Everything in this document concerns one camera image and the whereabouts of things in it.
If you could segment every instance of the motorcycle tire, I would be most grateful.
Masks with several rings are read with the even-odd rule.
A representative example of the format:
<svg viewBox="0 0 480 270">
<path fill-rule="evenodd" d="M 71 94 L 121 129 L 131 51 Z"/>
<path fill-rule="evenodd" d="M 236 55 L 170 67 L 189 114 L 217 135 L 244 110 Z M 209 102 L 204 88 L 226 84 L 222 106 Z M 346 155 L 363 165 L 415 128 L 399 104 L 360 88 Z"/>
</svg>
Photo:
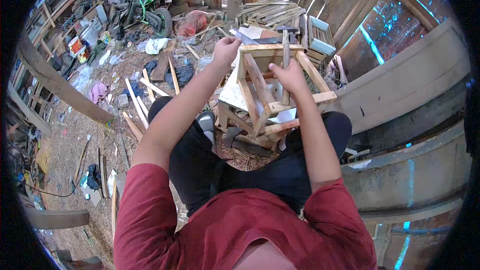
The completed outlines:
<svg viewBox="0 0 480 270">
<path fill-rule="evenodd" d="M 172 16 L 168 9 L 159 7 L 153 11 L 153 14 L 161 19 L 162 27 L 153 27 L 153 33 L 159 38 L 168 38 L 172 34 L 173 23 Z"/>
<path fill-rule="evenodd" d="M 125 25 L 130 25 L 132 23 L 132 21 L 134 20 L 136 9 L 141 7 L 142 5 L 138 1 L 135 1 L 131 4 L 130 10 L 128 11 L 127 22 L 125 22 Z"/>
</svg>

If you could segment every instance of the dirt floor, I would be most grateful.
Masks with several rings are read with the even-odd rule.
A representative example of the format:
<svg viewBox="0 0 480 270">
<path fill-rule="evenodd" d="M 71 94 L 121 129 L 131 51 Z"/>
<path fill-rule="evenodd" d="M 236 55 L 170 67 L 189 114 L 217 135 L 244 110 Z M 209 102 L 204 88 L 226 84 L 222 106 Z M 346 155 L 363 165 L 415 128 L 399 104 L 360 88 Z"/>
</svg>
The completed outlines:
<svg viewBox="0 0 480 270">
<path fill-rule="evenodd" d="M 207 33 L 205 40 L 208 41 L 204 40 L 202 45 L 193 46 L 193 48 L 200 57 L 209 55 L 208 51 L 203 50 L 203 48 L 207 45 L 212 47 L 212 43 L 221 37 L 223 37 L 223 35 L 215 29 Z M 197 63 L 195 59 L 188 51 L 185 51 L 185 47 L 182 47 L 178 43 L 175 46 L 177 48 L 177 51 L 174 53 L 176 66 L 178 66 L 178 63 L 182 63 L 184 59 L 183 56 L 186 56 L 189 60 L 193 61 L 196 68 Z M 95 69 L 91 75 L 93 81 L 103 81 L 105 85 L 108 86 L 112 82 L 112 73 L 117 72 L 120 80 L 118 81 L 117 88 L 111 92 L 113 99 L 120 95 L 124 88 L 126 88 L 124 78 L 129 78 L 135 71 L 141 71 L 144 68 L 144 64 L 157 58 L 157 56 L 137 51 L 136 46 L 131 46 L 130 48 L 125 47 L 122 50 L 126 50 L 127 52 L 125 61 L 114 66 L 107 63 L 103 67 Z M 155 85 L 169 95 L 174 96 L 175 90 L 170 88 L 167 83 Z M 213 94 L 208 102 L 208 108 L 213 111 L 215 117 L 218 116 L 217 100 L 218 95 Z M 147 108 L 149 108 L 151 105 L 150 100 L 145 96 L 143 101 Z M 72 191 L 71 180 L 73 172 L 80 159 L 80 154 L 85 146 L 88 134 L 90 134 L 92 138 L 85 154 L 84 165 L 82 165 L 80 171 L 86 171 L 90 164 L 97 164 L 98 148 L 106 158 L 108 174 L 110 174 L 112 169 L 117 173 L 127 171 L 127 167 L 123 162 L 122 147 L 119 144 L 120 135 L 123 136 L 129 162 L 132 160 L 132 155 L 138 146 L 138 141 L 132 134 L 125 119 L 121 116 L 122 111 L 126 111 L 127 114 L 131 115 L 135 125 L 142 132 L 145 131 L 131 100 L 127 108 L 120 110 L 120 117 L 115 116 L 110 127 L 94 122 L 74 109 L 69 112 L 69 106 L 63 102 L 60 102 L 60 104 L 54 107 L 50 120 L 52 135 L 51 137 L 45 137 L 41 140 L 41 149 L 36 157 L 36 162 L 45 172 L 45 191 L 60 195 L 66 195 Z M 60 123 L 58 117 L 63 112 L 65 113 L 65 117 L 63 123 Z M 265 158 L 252 153 L 246 153 L 243 150 L 241 150 L 243 155 L 238 154 L 233 149 L 223 146 L 220 131 L 217 131 L 215 134 L 215 142 L 216 153 L 221 158 L 228 159 L 230 165 L 242 171 L 255 170 L 258 167 L 266 165 L 278 155 L 274 153 L 272 157 Z M 177 230 L 179 230 L 188 222 L 186 216 L 187 210 L 180 201 L 172 184 L 170 184 L 170 188 L 177 206 Z M 46 237 L 46 239 L 48 239 L 46 242 L 51 250 L 69 249 L 74 261 L 98 256 L 103 261 L 105 268 L 114 269 L 111 227 L 112 200 L 110 198 L 102 199 L 98 206 L 94 207 L 91 201 L 87 201 L 84 198 L 80 187 L 78 187 L 75 193 L 68 197 L 43 194 L 42 200 L 47 210 L 87 209 L 90 213 L 90 224 L 87 226 L 54 230 L 51 235 L 47 233 L 49 236 Z"/>
</svg>

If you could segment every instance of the black pants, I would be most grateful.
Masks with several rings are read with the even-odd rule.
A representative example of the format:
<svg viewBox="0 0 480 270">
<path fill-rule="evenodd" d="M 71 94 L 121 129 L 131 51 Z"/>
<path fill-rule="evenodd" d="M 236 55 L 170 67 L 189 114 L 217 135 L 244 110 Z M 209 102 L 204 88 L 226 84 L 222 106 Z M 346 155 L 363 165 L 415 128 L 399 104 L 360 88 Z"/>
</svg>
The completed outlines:
<svg viewBox="0 0 480 270">
<path fill-rule="evenodd" d="M 157 99 L 148 122 L 171 100 Z M 328 136 L 340 159 L 350 139 L 350 119 L 336 111 L 322 115 Z M 286 149 L 278 158 L 254 171 L 240 171 L 211 151 L 212 142 L 195 120 L 170 155 L 168 176 L 190 217 L 214 195 L 229 189 L 257 188 L 271 192 L 296 213 L 312 194 L 305 164 L 302 137 L 297 129 L 286 137 Z"/>
</svg>

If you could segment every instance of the wooden chair frame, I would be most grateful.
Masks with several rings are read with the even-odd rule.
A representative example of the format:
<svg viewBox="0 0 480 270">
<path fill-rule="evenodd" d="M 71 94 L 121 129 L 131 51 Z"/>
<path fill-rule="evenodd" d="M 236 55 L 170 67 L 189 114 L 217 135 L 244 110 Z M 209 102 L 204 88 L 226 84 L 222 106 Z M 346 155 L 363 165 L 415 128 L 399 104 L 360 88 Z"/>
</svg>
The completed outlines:
<svg viewBox="0 0 480 270">
<path fill-rule="evenodd" d="M 303 52 L 302 45 L 289 45 L 291 57 L 294 58 L 308 76 L 311 78 L 313 84 L 320 90 L 320 93 L 313 94 L 313 99 L 316 104 L 330 104 L 337 96 L 335 92 L 331 91 L 323 78 L 315 69 L 314 65 L 309 61 L 308 57 Z M 253 127 L 242 119 L 237 117 L 234 112 L 228 108 L 221 108 L 220 112 L 228 118 L 235 121 L 241 128 L 245 129 L 252 137 L 257 137 L 259 134 L 277 134 L 286 129 L 291 129 L 300 125 L 298 118 L 284 123 L 277 123 L 265 126 L 267 120 L 281 111 L 286 111 L 295 108 L 295 104 L 291 102 L 288 105 L 282 104 L 282 101 L 275 101 L 272 94 L 267 88 L 265 79 L 273 78 L 272 72 L 262 73 L 255 61 L 257 57 L 267 57 L 269 63 L 279 65 L 279 61 L 283 61 L 283 45 L 281 44 L 263 44 L 263 45 L 247 45 L 240 47 L 240 60 L 238 64 L 237 83 L 240 91 L 245 99 Z M 257 111 L 254 97 L 247 81 L 252 81 L 255 86 L 255 91 L 263 106 L 261 114 Z"/>
</svg>

